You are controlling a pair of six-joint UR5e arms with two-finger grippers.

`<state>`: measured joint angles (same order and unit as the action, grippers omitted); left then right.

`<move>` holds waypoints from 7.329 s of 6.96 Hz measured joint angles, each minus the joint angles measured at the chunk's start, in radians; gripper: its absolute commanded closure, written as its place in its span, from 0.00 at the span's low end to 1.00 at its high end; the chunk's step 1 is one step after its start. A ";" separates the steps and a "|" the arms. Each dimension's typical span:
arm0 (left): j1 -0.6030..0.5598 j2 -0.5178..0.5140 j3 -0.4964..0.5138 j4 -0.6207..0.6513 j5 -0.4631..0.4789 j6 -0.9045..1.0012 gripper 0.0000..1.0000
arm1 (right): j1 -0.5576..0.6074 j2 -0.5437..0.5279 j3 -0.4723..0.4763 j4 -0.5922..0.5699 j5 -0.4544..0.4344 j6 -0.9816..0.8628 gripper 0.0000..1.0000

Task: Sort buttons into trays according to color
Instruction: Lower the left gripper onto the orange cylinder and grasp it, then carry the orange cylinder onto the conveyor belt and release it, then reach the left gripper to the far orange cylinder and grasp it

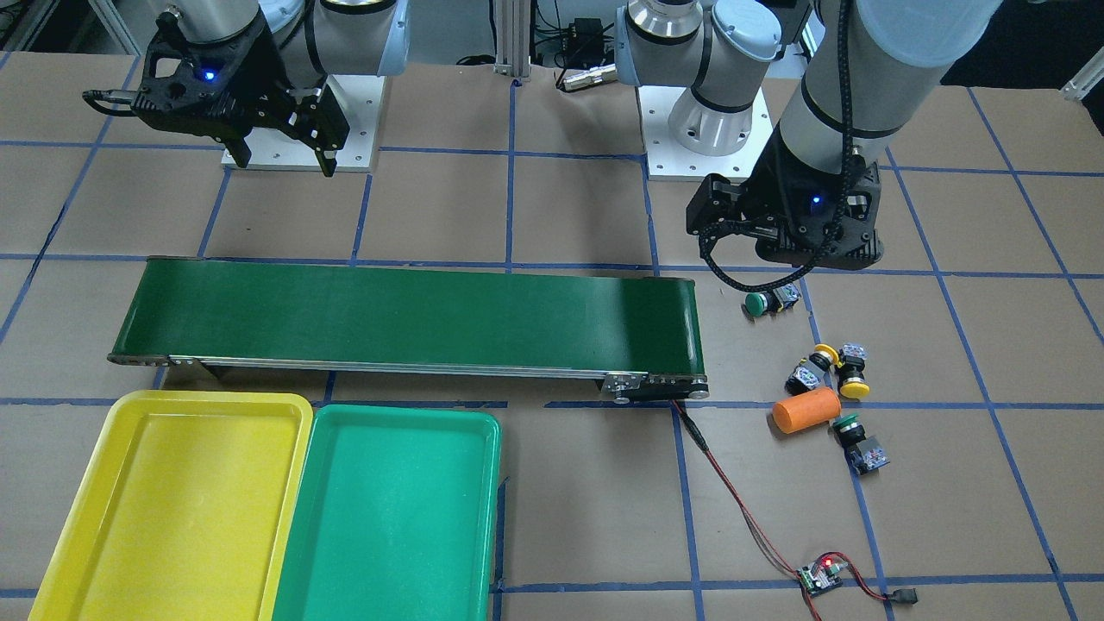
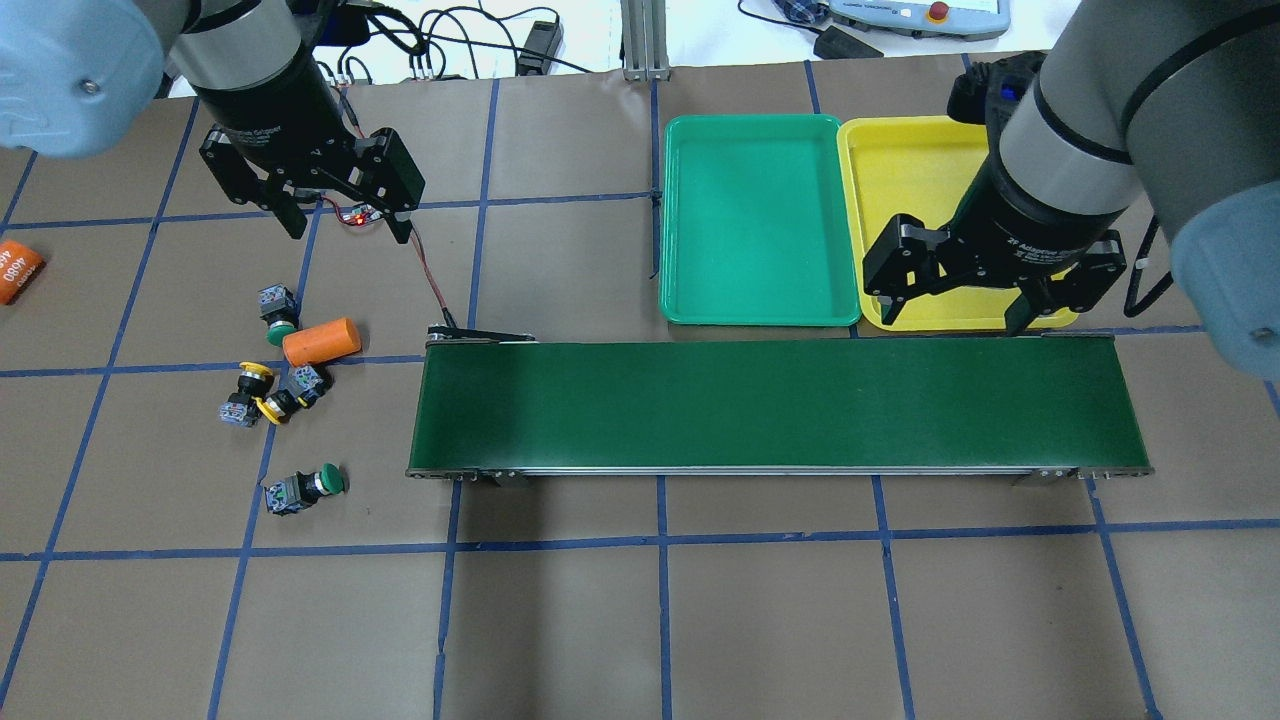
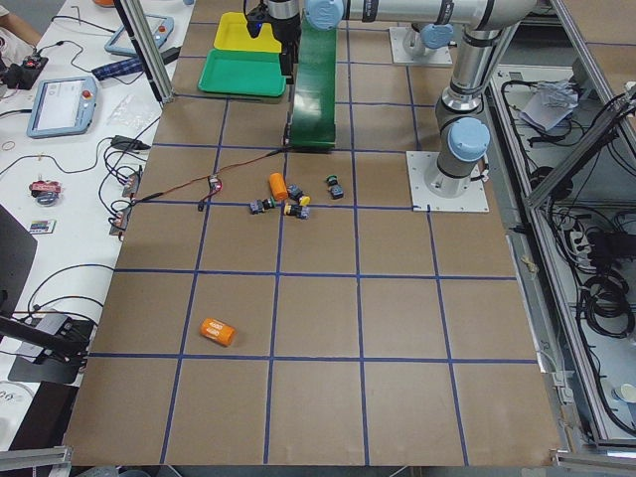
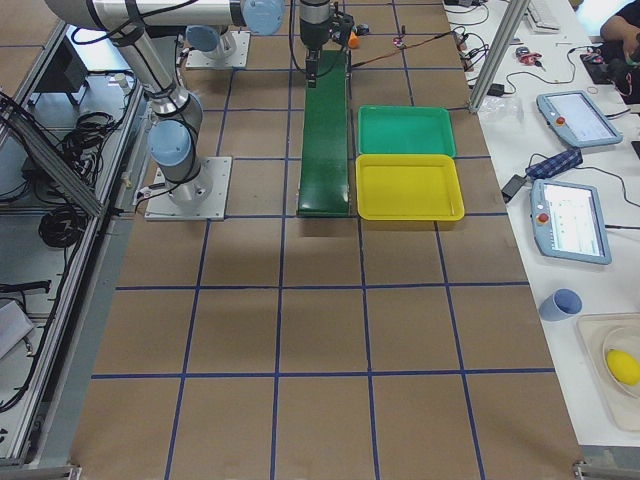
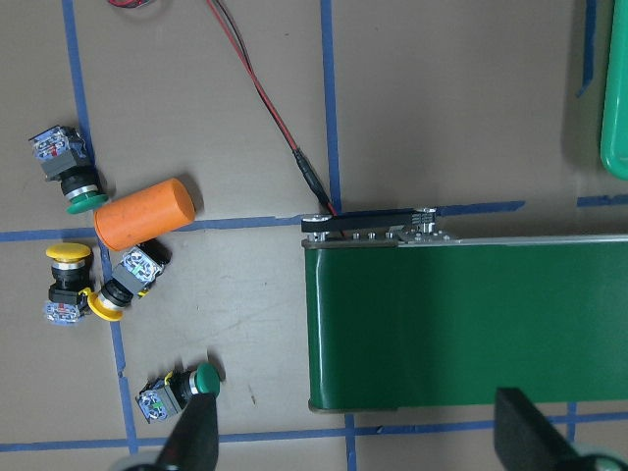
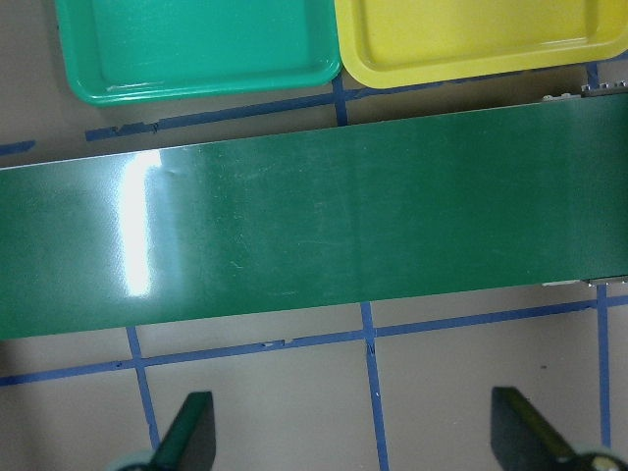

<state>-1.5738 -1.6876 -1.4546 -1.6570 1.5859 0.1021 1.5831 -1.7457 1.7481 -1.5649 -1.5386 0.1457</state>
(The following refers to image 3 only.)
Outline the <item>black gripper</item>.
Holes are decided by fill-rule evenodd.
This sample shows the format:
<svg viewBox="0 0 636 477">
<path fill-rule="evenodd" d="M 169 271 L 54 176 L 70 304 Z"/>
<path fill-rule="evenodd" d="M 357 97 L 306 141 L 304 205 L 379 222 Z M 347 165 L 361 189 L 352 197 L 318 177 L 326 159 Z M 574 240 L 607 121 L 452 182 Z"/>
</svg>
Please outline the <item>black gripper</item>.
<svg viewBox="0 0 636 477">
<path fill-rule="evenodd" d="M 281 44 L 279 54 L 281 73 L 287 84 L 294 84 L 294 68 L 298 63 L 301 37 L 299 2 L 297 0 L 260 1 L 249 11 L 246 11 L 246 2 L 243 2 L 243 14 L 252 38 L 259 35 L 263 24 L 271 25 L 274 38 Z"/>
</svg>

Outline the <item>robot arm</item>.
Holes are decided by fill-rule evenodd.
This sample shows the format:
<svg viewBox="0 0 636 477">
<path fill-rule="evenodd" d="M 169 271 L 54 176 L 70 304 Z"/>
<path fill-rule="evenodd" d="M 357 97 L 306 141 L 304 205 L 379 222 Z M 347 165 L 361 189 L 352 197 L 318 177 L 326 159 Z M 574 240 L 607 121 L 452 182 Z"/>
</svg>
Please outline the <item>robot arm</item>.
<svg viewBox="0 0 636 477">
<path fill-rule="evenodd" d="M 424 181 L 438 197 L 460 197 L 470 183 L 476 163 L 490 143 L 488 128 L 473 112 L 481 105 L 481 91 L 489 78 L 500 36 L 516 18 L 499 15 L 499 1 L 307 1 L 305 14 L 319 30 L 343 20 L 410 21 L 437 29 L 463 26 L 458 57 L 449 86 L 436 106 L 441 151 L 427 167 Z"/>
<path fill-rule="evenodd" d="M 275 40 L 281 44 L 279 63 L 287 84 L 295 84 L 295 66 L 298 63 L 301 38 L 300 5 L 297 0 L 260 1 L 250 11 L 243 2 L 243 15 L 249 35 L 259 36 L 263 24 L 270 24 Z"/>
</svg>

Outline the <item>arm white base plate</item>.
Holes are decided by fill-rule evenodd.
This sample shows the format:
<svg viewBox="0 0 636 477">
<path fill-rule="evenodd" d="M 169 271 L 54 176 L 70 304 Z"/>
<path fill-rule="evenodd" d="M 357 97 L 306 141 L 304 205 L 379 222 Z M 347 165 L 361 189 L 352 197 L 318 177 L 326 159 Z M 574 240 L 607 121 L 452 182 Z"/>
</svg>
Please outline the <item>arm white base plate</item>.
<svg viewBox="0 0 636 477">
<path fill-rule="evenodd" d="M 446 25 L 390 27 L 393 62 L 402 66 L 450 68 L 454 28 Z"/>
<path fill-rule="evenodd" d="M 484 181 L 477 166 L 465 178 L 453 179 L 437 168 L 436 151 L 407 151 L 411 208 L 415 212 L 489 212 Z"/>
</svg>

